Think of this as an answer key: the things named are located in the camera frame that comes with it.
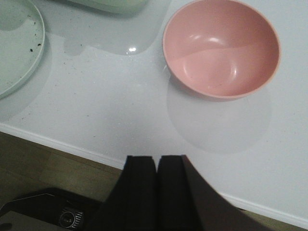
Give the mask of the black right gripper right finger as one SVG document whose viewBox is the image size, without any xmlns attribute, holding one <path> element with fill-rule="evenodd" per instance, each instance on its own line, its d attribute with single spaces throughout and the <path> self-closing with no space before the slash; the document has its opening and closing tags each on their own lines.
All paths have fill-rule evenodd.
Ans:
<svg viewBox="0 0 308 231">
<path fill-rule="evenodd" d="M 185 155 L 162 156 L 158 165 L 160 231 L 268 231 L 224 199 Z"/>
</svg>

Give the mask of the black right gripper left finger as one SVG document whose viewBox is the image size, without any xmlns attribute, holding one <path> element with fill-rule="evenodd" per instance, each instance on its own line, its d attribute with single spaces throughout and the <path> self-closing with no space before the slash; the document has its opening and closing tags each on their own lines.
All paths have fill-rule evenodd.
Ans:
<svg viewBox="0 0 308 231">
<path fill-rule="evenodd" d="M 86 226 L 88 231 L 155 231 L 156 167 L 150 156 L 128 156 L 112 192 Z"/>
</svg>

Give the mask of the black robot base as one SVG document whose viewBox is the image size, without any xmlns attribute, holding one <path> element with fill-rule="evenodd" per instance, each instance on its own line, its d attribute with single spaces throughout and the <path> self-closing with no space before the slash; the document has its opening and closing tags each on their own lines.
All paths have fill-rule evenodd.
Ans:
<svg viewBox="0 0 308 231">
<path fill-rule="evenodd" d="M 71 231 L 83 231 L 101 205 L 100 201 L 59 188 L 20 195 L 0 208 L 0 215 L 16 212 Z"/>
</svg>

